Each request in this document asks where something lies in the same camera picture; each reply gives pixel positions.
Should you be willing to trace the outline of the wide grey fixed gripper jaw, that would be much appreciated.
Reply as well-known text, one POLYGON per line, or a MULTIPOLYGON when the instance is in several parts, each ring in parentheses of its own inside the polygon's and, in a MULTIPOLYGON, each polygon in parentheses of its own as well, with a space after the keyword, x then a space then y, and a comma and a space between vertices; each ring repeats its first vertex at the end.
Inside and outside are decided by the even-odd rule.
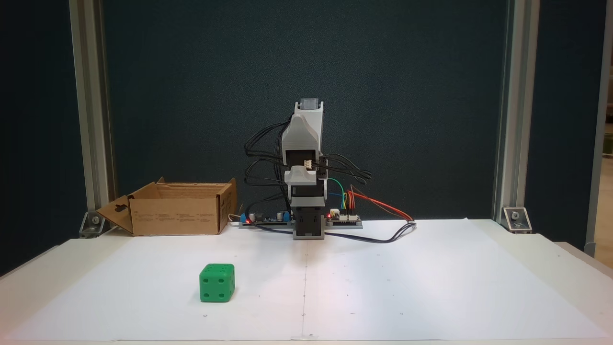
POLYGON ((307 170, 305 166, 291 166, 284 172, 284 182, 288 186, 311 186, 317 184, 317 173, 307 170))

